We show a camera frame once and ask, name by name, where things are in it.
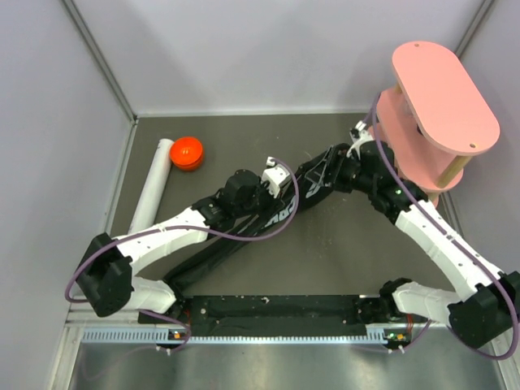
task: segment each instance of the metallic floor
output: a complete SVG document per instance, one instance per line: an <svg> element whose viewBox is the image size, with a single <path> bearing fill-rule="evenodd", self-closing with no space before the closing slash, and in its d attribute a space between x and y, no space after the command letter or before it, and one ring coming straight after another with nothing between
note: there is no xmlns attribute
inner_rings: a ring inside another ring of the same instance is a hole
<svg viewBox="0 0 520 390"><path fill-rule="evenodd" d="M112 234L125 234L160 138L198 137L206 159L195 172L171 170L157 222L214 193L238 168L262 172L267 156L296 168L330 144L349 141L361 115L259 115L140 119ZM143 276L160 278L201 246L174 253ZM415 243L360 193L334 193L273 239L247 245L187 293L374 294L397 277L450 288ZM405 355L341 345L194 345L171 357L144 350L112 366L131 345L84 344L71 388L81 389L415 389L500 390L496 364L430 330ZM96 381L89 375L111 367Z"/></svg>

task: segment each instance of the perforated metal strip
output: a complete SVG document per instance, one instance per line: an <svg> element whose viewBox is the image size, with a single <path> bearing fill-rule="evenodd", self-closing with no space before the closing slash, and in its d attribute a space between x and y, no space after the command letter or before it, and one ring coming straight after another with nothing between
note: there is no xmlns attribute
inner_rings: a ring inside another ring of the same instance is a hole
<svg viewBox="0 0 520 390"><path fill-rule="evenodd" d="M173 339L174 330L156 327L137 328L91 328L85 329L83 343L110 344L179 344ZM387 344L382 328L366 329L366 336L321 336L321 337L243 337L243 336L194 336L190 344Z"/></svg>

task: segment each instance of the white cylinder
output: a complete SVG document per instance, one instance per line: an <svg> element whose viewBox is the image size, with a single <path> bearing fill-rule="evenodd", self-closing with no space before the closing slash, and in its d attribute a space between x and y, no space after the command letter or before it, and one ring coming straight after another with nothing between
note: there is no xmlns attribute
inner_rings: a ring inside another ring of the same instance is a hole
<svg viewBox="0 0 520 390"><path fill-rule="evenodd" d="M172 140L162 139L159 141L128 234L140 232L154 224L166 180L170 174L170 148L172 145Z"/></svg>

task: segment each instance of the pink toy furniture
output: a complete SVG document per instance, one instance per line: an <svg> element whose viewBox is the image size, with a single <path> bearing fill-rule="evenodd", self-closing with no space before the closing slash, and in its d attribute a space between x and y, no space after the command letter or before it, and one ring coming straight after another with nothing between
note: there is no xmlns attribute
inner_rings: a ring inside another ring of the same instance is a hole
<svg viewBox="0 0 520 390"><path fill-rule="evenodd" d="M397 85L381 93L379 130L401 175L432 201L461 180L473 156L489 150L499 124L457 56L414 41L392 56Z"/></svg>

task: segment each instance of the white wall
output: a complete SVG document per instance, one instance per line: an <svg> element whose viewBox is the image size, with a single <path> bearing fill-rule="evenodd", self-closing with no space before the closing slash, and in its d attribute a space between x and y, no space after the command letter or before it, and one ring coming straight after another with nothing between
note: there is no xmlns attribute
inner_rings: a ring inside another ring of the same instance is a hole
<svg viewBox="0 0 520 390"><path fill-rule="evenodd" d="M0 388L42 390L129 123L57 0L0 2Z"/></svg>
<svg viewBox="0 0 520 390"><path fill-rule="evenodd" d="M455 49L481 0L76 0L132 108L365 110L405 41Z"/></svg>
<svg viewBox="0 0 520 390"><path fill-rule="evenodd" d="M487 258L520 271L520 2L500 0L463 63L500 123L500 139L474 158L452 191L461 227Z"/></svg>

